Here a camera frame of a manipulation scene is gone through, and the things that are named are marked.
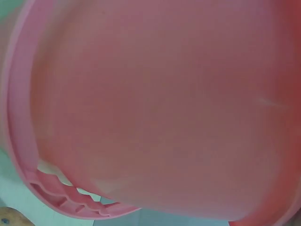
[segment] white floor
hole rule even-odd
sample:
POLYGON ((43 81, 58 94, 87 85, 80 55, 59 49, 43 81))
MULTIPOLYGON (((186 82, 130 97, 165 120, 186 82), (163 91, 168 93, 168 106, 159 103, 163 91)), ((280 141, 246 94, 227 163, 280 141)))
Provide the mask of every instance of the white floor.
POLYGON ((37 226, 92 226, 92 220, 63 216, 38 200, 22 183, 10 159, 0 151, 0 206, 22 212, 37 226))

